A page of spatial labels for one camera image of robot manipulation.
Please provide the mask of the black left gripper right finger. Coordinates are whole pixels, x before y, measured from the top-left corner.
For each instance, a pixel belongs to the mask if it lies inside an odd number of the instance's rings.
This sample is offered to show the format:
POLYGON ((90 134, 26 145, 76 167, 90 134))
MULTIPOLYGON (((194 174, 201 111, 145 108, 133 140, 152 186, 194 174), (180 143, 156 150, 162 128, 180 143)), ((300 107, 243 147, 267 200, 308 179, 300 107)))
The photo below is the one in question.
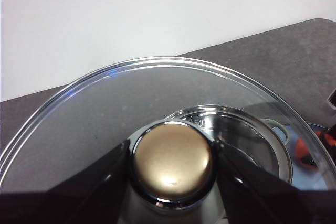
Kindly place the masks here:
POLYGON ((229 223, 335 223, 334 190, 300 190, 217 142, 217 184, 229 223))

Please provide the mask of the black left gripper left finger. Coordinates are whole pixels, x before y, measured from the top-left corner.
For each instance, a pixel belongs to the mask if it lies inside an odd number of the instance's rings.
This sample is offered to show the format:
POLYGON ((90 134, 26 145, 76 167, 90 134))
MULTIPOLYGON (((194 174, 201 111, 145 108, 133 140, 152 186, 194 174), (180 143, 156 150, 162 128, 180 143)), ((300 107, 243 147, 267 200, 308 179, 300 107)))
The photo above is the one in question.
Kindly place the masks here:
POLYGON ((46 192, 1 194, 1 223, 117 223, 128 180, 130 141, 46 192))

